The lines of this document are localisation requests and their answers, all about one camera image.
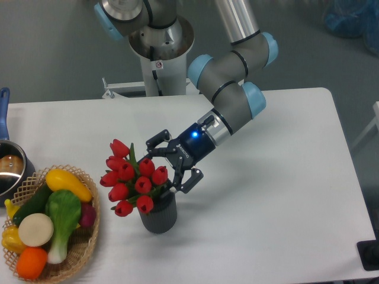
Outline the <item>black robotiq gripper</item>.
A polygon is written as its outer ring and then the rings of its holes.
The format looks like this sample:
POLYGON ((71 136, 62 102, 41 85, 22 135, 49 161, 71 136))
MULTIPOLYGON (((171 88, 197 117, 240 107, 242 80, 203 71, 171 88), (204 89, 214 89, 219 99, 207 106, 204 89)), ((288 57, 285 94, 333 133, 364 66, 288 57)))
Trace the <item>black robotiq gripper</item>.
POLYGON ((197 123, 188 127, 177 138, 173 140, 171 138, 170 132, 164 129, 148 139, 146 141, 147 153, 137 161, 139 164, 145 158, 152 160, 154 157, 164 157, 172 168, 176 169, 179 157, 182 157, 182 171, 175 171, 173 182, 168 180, 163 187, 162 198, 167 197, 170 193, 187 194, 204 177, 202 171, 193 166, 216 148, 212 139, 197 123), (184 172, 188 169, 190 169, 191 176, 183 182, 184 172))

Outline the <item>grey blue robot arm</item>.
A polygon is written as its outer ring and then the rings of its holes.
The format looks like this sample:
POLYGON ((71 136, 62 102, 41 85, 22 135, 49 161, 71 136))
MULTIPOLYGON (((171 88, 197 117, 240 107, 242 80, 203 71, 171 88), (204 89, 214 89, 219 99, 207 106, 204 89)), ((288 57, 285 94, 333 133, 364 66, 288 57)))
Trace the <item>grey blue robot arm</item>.
POLYGON ((147 140, 147 158, 164 157, 174 178, 159 186, 188 193, 203 177, 196 163, 253 120, 266 107, 261 90, 251 82, 240 84, 254 70, 262 69, 278 56, 278 44, 262 33, 248 1, 216 1, 232 50, 219 59, 198 56, 187 74, 194 86, 211 102, 212 109, 177 138, 168 130, 147 140))

